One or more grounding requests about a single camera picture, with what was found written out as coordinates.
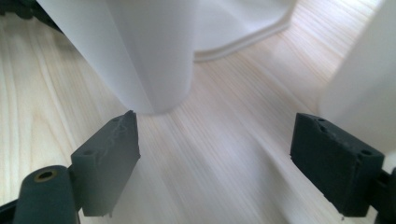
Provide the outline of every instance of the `light wood grain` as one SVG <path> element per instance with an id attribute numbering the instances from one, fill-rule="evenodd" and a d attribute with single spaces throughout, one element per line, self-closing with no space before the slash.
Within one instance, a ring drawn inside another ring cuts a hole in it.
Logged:
<path id="1" fill-rule="evenodd" d="M 185 102 L 138 115 L 142 159 L 114 217 L 83 223 L 373 223 L 342 221 L 289 151 L 295 113 L 317 113 L 379 4 L 301 0 L 287 31 L 197 63 Z M 126 110 L 63 35 L 0 18 L 0 203 Z"/>

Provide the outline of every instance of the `dark gray clamp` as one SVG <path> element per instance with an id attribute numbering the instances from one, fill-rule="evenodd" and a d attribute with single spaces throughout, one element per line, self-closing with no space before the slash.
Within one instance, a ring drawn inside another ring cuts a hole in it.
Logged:
<path id="1" fill-rule="evenodd" d="M 297 114 L 290 151 L 300 171 L 345 217 L 396 223 L 396 170 L 382 170 L 385 156 L 329 121 Z"/>
<path id="2" fill-rule="evenodd" d="M 71 156 L 25 177 L 19 199 L 0 207 L 1 224 L 77 224 L 111 214 L 140 159 L 136 114 L 112 119 Z"/>

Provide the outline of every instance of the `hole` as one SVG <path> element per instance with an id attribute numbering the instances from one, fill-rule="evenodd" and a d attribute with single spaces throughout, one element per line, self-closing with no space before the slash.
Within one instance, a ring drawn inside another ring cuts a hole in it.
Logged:
<path id="1" fill-rule="evenodd" d="M 53 172 L 52 171 L 47 171 L 46 173 L 43 173 L 41 175 L 38 176 L 39 179 L 45 179 L 45 178 L 49 178 L 52 177 Z"/>
<path id="2" fill-rule="evenodd" d="M 53 177 L 55 177 L 58 173 L 56 172 L 55 169 L 52 170 L 44 170 L 38 173 L 35 176 L 35 182 L 36 183 L 41 183 L 41 182 L 46 182 L 51 180 Z"/>
<path id="3" fill-rule="evenodd" d="M 86 156 L 89 156 L 89 155 L 93 154 L 93 151 L 92 150 L 86 150 L 83 154 L 86 155 Z"/>
<path id="4" fill-rule="evenodd" d="M 371 156 L 372 155 L 371 151 L 368 151 L 368 150 L 362 150 L 361 154 L 366 155 L 366 156 Z"/>

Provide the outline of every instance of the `wooden floor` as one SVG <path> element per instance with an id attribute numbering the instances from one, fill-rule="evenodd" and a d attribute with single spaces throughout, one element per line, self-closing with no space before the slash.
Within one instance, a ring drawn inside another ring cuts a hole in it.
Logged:
<path id="1" fill-rule="evenodd" d="M 379 4 L 301 0 L 287 31 L 197 63 L 182 105 L 138 115 L 142 158 L 113 218 L 83 223 L 373 223 L 373 210 L 342 221 L 289 151 L 295 113 L 317 114 Z M 63 35 L 0 18 L 0 204 L 126 111 Z"/>

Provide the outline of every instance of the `screw hole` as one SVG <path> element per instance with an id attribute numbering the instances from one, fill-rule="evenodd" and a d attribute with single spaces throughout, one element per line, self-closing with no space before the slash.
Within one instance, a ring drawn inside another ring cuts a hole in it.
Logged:
<path id="1" fill-rule="evenodd" d="M 368 151 L 368 150 L 362 150 L 361 153 L 363 155 L 366 155 L 366 156 L 371 156 L 372 155 L 371 151 Z"/>
<path id="2" fill-rule="evenodd" d="M 43 173 L 41 175 L 38 176 L 39 179 L 45 179 L 45 178 L 49 178 L 53 175 L 52 171 L 47 171 L 46 173 Z"/>
<path id="3" fill-rule="evenodd" d="M 57 175 L 56 170 L 45 170 L 35 176 L 35 182 L 46 182 Z"/>

